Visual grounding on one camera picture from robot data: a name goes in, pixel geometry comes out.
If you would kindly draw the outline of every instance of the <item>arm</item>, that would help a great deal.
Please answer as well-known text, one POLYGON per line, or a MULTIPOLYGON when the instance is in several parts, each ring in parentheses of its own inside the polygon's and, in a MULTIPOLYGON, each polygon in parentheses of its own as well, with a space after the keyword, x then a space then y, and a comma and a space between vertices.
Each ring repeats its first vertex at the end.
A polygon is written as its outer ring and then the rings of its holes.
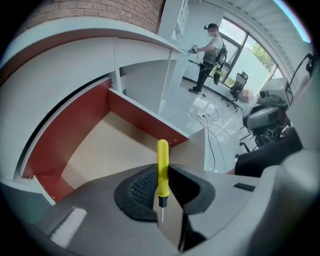
POLYGON ((282 132, 281 132, 281 135, 282 136, 288 136, 289 134, 291 133, 296 133, 296 130, 293 126, 291 127, 285 127, 282 132))
POLYGON ((215 47, 212 44, 210 44, 209 46, 199 48, 198 52, 209 52, 209 51, 213 51, 214 49, 215 47))
POLYGON ((215 49, 215 47, 213 45, 209 45, 209 46, 205 46, 202 48, 197 48, 197 52, 193 52, 191 49, 188 50, 188 53, 190 54, 197 54, 198 52, 209 52, 209 51, 213 51, 215 49))

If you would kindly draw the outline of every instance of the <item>tree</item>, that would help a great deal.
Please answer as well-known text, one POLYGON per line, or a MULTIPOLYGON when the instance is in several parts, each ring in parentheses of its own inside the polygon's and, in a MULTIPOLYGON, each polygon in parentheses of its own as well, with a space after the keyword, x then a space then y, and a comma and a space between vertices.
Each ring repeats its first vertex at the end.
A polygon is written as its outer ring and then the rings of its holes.
POLYGON ((225 84, 226 86, 228 86, 229 88, 231 88, 232 86, 235 85, 235 82, 236 82, 235 80, 233 80, 232 78, 228 77, 228 78, 225 80, 224 84, 225 84))
POLYGON ((221 82, 223 79, 225 79, 225 76, 226 76, 227 72, 228 72, 228 71, 227 71, 226 69, 223 69, 223 70, 222 70, 221 75, 220 75, 220 82, 221 82))
POLYGON ((260 44, 254 43, 253 48, 251 50, 254 56, 264 65, 264 67, 271 72, 274 68, 275 63, 274 60, 269 56, 269 54, 261 47, 260 44))

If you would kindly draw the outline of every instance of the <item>man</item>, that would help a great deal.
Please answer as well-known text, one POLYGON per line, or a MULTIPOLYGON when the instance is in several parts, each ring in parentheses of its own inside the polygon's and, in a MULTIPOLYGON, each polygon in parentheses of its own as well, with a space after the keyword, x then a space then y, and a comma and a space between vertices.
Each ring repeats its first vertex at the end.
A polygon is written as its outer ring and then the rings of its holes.
POLYGON ((206 47, 198 48, 197 52, 204 52, 203 63, 200 65, 199 77, 196 86, 193 89, 189 89, 189 92, 198 94, 202 91, 202 87, 209 76, 210 72, 214 68, 217 57, 221 52, 224 45, 223 39, 219 35, 219 27, 217 24, 211 23, 206 28, 208 31, 208 37, 213 37, 206 47))

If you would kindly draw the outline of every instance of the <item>backpack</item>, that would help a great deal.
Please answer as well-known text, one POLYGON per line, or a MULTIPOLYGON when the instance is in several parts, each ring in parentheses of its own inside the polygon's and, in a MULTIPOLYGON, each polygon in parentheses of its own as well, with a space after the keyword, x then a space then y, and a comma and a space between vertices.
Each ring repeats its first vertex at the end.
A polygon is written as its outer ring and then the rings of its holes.
POLYGON ((223 39, 222 39, 222 43, 223 43, 223 46, 220 51, 220 54, 218 55, 218 57, 216 57, 216 62, 220 65, 220 67, 222 67, 225 64, 225 62, 227 60, 227 54, 228 54, 228 50, 227 50, 227 47, 225 46, 223 39))

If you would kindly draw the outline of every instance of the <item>window frame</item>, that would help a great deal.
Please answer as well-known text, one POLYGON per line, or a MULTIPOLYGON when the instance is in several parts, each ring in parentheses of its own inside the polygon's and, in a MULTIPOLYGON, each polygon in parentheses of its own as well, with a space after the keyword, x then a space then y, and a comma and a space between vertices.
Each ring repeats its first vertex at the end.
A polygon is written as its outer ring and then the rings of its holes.
POLYGON ((245 47, 245 44, 248 40, 248 37, 251 37, 254 41, 256 41, 261 47, 262 49, 272 58, 273 62, 275 63, 275 68, 272 69, 272 71, 270 72, 270 78, 266 81, 266 82, 269 82, 270 79, 272 79, 272 76, 275 74, 276 70, 279 69, 279 71, 281 72, 281 74, 284 76, 284 74, 282 73, 281 69, 279 68, 279 65, 277 64, 277 62, 274 60, 274 58, 272 57, 272 55, 266 50, 266 48, 254 37, 250 34, 250 32, 248 32, 247 30, 243 29, 242 27, 240 27, 239 25, 235 24, 232 20, 226 18, 226 17, 223 17, 222 18, 223 20, 226 20, 230 23, 232 23, 233 25, 235 25, 237 28, 239 28, 240 30, 242 30, 243 32, 245 32, 245 37, 243 38, 243 41, 241 44, 239 44, 238 42, 236 42, 235 40, 233 40, 232 38, 230 38, 229 36, 223 34, 222 32, 220 32, 220 36, 224 39, 224 40, 227 40, 229 43, 233 44, 234 46, 238 47, 238 50, 236 51, 235 53, 235 57, 232 61, 232 64, 230 65, 229 63, 225 63, 224 66, 226 66, 228 68, 228 71, 227 73, 225 74, 225 77, 223 78, 223 80, 220 82, 221 84, 223 84, 225 87, 227 87, 228 89, 230 88, 229 86, 227 86, 225 84, 226 80, 228 79, 232 69, 235 67, 236 63, 237 63, 237 60, 239 59, 240 57, 240 54, 242 53, 242 50, 243 48, 245 47))

